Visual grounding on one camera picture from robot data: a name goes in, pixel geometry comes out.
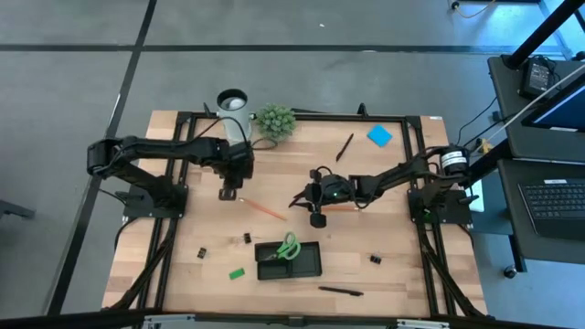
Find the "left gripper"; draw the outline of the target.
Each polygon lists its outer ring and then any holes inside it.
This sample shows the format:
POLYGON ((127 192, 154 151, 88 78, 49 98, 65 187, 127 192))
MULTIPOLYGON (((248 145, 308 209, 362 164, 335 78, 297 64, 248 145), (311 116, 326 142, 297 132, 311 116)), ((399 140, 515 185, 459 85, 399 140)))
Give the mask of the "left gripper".
MULTIPOLYGON (((251 179, 254 170, 254 152, 250 142, 228 144, 220 146, 221 158, 214 165, 214 172, 223 180, 224 188, 242 188, 245 179, 251 179)), ((219 199, 225 201, 227 192, 219 190, 219 199)), ((237 197, 235 189, 229 190, 229 200, 237 197)))

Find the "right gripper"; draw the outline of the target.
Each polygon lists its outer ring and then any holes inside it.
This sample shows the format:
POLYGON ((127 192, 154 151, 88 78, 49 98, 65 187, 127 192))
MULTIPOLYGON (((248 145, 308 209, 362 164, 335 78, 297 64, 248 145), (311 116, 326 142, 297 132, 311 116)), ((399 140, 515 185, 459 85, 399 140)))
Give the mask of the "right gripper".
POLYGON ((344 206, 351 200, 351 185, 341 175, 328 167, 317 167, 310 171, 313 180, 304 191, 293 197, 289 207, 303 207, 311 212, 320 212, 322 207, 344 206))

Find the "green handled scissors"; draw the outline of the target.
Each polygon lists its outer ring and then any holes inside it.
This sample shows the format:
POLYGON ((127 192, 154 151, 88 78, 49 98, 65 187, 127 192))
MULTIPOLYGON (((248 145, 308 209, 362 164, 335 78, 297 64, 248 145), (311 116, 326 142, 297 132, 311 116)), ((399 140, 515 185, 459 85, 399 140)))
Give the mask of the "green handled scissors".
POLYGON ((301 251, 301 243, 296 235, 289 231, 285 234, 281 246, 265 260, 293 260, 301 251))

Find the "black pen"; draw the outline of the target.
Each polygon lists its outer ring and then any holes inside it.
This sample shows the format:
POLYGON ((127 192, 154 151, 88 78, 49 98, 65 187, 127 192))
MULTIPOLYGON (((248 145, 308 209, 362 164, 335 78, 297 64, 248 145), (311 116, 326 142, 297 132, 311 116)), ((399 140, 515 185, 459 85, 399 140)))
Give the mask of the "black pen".
POLYGON ((348 145, 349 145, 349 144, 352 142, 353 138, 354 138, 354 134, 353 134, 353 133, 351 133, 351 134, 348 136, 348 138, 347 138, 347 140, 345 141, 345 143, 343 144, 343 146, 342 146, 341 150, 340 150, 340 151, 337 153, 337 155, 336 155, 336 157, 335 157, 335 161, 336 161, 336 162, 339 162, 339 161, 340 161, 340 159, 341 159, 341 158, 342 158, 342 156, 344 155, 344 153, 345 153, 345 151, 346 151, 346 149, 347 149, 348 145))
POLYGON ((325 292, 342 293, 342 294, 347 294, 347 295, 355 296, 355 297, 359 297, 359 296, 363 296, 364 295, 363 292, 352 291, 352 290, 348 290, 348 289, 335 288, 335 287, 327 287, 327 286, 318 286, 318 290, 325 291, 325 292))

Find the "blue sticky note pad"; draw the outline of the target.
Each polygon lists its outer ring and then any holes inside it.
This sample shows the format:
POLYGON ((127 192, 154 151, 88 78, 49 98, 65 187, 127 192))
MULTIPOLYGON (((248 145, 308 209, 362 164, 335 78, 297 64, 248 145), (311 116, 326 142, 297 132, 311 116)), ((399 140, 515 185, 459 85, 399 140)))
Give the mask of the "blue sticky note pad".
POLYGON ((378 147, 385 147, 393 136, 382 125, 377 124, 367 133, 367 138, 378 147))

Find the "black mesh desk organizer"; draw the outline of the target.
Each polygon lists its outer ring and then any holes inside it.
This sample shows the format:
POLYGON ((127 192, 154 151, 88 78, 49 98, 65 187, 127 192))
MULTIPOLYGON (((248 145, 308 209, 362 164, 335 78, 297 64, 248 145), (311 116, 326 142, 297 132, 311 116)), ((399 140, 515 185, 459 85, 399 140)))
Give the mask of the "black mesh desk organizer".
POLYGON ((281 242, 265 242, 254 245, 259 281, 318 277, 323 273, 320 245, 317 241, 303 242, 300 253, 292 260, 267 260, 281 242))

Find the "small green potted plant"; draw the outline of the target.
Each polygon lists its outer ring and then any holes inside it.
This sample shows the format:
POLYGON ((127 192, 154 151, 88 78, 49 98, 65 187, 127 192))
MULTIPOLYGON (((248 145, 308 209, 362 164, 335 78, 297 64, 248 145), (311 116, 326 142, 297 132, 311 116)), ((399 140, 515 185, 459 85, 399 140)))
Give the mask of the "small green potted plant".
POLYGON ((275 142, 286 140, 296 128, 294 111, 286 106, 267 104, 255 112, 255 117, 261 136, 275 142))

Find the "white cylindrical cup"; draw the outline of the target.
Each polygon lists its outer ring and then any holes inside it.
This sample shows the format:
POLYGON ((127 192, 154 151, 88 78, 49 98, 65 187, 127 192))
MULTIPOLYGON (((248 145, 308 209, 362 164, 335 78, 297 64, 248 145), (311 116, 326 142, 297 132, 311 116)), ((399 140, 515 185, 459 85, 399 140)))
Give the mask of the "white cylindrical cup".
POLYGON ((223 90, 217 96, 218 117, 230 143, 246 142, 251 137, 251 117, 247 108, 248 95, 239 89, 223 90))

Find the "black crossbeam with silver brackets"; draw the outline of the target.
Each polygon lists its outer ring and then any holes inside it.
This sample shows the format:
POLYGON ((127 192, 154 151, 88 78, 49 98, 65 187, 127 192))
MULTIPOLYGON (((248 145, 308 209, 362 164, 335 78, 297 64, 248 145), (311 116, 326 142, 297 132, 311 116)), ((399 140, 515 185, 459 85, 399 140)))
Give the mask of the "black crossbeam with silver brackets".
POLYGON ((121 329, 139 324, 171 322, 220 322, 245 324, 281 324, 305 327, 317 324, 384 325, 391 329, 569 329, 568 327, 524 324, 491 317, 435 315, 428 318, 259 315, 223 313, 163 313, 156 309, 105 310, 90 313, 43 315, 0 320, 0 329, 121 329))

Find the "black keyboard shelf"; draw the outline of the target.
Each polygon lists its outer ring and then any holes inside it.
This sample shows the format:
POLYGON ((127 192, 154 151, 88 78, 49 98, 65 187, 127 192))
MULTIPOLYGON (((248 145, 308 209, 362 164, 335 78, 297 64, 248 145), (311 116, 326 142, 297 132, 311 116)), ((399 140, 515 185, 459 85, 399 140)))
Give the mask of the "black keyboard shelf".
POLYGON ((512 246, 517 255, 529 260, 585 264, 585 241, 550 239, 535 232, 517 186, 545 179, 585 179, 585 166, 500 160, 497 167, 511 216, 512 246))

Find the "black monitor shelf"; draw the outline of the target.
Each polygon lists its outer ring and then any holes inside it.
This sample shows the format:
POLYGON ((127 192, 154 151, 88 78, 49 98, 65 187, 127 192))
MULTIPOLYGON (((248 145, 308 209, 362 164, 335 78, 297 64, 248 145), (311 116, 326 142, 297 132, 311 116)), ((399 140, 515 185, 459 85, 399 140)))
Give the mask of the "black monitor shelf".
MULTIPOLYGON (((501 57, 490 57, 487 63, 502 115, 521 111, 529 104, 517 93, 522 71, 509 69, 501 57)), ((505 128, 505 141, 513 158, 585 164, 585 133, 524 126, 521 121, 526 116, 527 111, 505 128)))

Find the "black keyboard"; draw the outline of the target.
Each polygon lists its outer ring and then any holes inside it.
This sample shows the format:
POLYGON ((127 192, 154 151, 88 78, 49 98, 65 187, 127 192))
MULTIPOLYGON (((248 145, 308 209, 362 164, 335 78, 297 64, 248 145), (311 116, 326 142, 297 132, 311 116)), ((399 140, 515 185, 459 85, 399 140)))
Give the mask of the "black keyboard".
POLYGON ((545 179, 517 186, 539 236, 585 241, 585 179, 545 179))

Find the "black power adapter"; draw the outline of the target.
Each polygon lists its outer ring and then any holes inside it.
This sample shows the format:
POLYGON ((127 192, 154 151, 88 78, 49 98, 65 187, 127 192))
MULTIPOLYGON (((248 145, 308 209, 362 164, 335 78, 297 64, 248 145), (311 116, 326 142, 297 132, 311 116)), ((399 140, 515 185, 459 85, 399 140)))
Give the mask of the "black power adapter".
POLYGON ((535 99, 552 86, 554 63, 543 56, 529 58, 523 67, 518 93, 527 99, 535 99))

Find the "black computer monitor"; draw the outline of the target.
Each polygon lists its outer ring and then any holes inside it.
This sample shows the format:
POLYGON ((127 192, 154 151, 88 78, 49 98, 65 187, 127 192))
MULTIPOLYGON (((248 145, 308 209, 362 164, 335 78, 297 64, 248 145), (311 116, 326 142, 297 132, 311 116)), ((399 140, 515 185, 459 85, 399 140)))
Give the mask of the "black computer monitor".
POLYGON ((585 73, 533 110, 524 126, 585 133, 585 73))

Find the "thick black stand pole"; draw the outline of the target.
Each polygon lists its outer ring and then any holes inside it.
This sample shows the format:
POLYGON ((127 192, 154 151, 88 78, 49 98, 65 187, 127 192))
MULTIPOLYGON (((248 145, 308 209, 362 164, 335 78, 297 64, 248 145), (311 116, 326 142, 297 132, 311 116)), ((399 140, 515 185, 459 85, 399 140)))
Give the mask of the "thick black stand pole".
POLYGON ((563 0, 512 55, 504 57, 504 64, 509 69, 519 68, 547 38, 557 31, 584 4, 585 0, 563 0))

